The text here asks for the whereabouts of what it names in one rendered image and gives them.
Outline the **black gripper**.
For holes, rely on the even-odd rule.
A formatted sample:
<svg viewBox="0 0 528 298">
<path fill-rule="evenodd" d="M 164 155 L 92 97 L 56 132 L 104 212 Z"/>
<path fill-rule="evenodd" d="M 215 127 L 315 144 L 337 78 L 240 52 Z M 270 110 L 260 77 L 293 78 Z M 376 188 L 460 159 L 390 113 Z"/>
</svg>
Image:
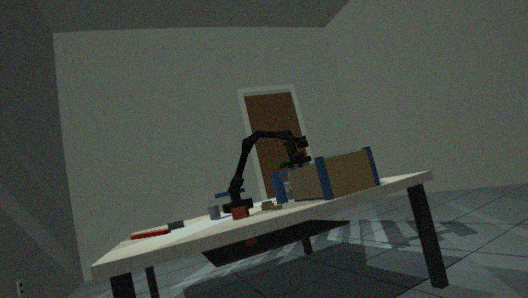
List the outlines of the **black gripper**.
<svg viewBox="0 0 528 298">
<path fill-rule="evenodd" d="M 291 151 L 288 152 L 289 159 L 290 159 L 290 152 L 296 153 L 296 151 L 297 151 L 297 150 L 291 150 Z M 298 152 L 298 151 L 297 151 L 297 152 Z M 287 161 L 286 161 L 286 162 L 282 162 L 282 163 L 280 163 L 279 166 L 280 166 L 280 168 L 284 168 L 284 167 L 286 167 L 286 166 L 288 166 L 288 168 L 290 168 L 290 167 L 293 167 L 293 166 L 294 166 L 293 164 L 296 164 L 296 163 L 298 163 L 298 164 L 302 164 L 302 163 L 304 163 L 304 162 L 308 162 L 308 161 L 311 161 L 311 160 L 312 160 L 312 159 L 311 159 L 310 156 L 304 157 L 302 160 L 297 160 L 297 161 L 294 161 L 294 160 L 291 160 L 291 159 L 290 159 L 290 162 L 287 162 Z"/>
</svg>

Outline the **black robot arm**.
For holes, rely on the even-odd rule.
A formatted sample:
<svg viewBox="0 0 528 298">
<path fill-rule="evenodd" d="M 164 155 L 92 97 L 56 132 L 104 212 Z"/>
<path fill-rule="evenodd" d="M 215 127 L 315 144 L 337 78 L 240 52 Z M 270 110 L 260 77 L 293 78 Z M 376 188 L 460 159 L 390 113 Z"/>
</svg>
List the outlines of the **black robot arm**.
<svg viewBox="0 0 528 298">
<path fill-rule="evenodd" d="M 260 138 L 279 138 L 282 140 L 287 140 L 288 142 L 285 142 L 282 144 L 283 146 L 286 145 L 287 152 L 291 150 L 297 150 L 295 143 L 297 144 L 297 147 L 305 148 L 308 147 L 308 141 L 306 139 L 306 136 L 302 136 L 299 138 L 296 138 L 293 136 L 292 132 L 290 130 L 284 130 L 279 132 L 272 132 L 272 131 L 255 131 L 252 135 L 250 135 L 248 138 L 243 139 L 242 141 L 242 153 L 240 156 L 240 160 L 237 166 L 236 173 L 234 177 L 232 178 L 230 182 L 230 187 L 228 188 L 228 193 L 230 193 L 231 196 L 231 203 L 242 201 L 240 197 L 240 188 L 243 185 L 244 179 L 242 179 L 242 174 L 245 168 L 245 164 L 247 161 L 247 157 L 249 152 L 251 151 L 254 143 Z M 293 142 L 291 142 L 292 140 Z M 304 151 L 301 151 L 300 153 L 296 151 L 296 153 L 290 152 L 290 159 L 297 161 L 302 160 L 302 157 L 305 157 Z"/>
</svg>

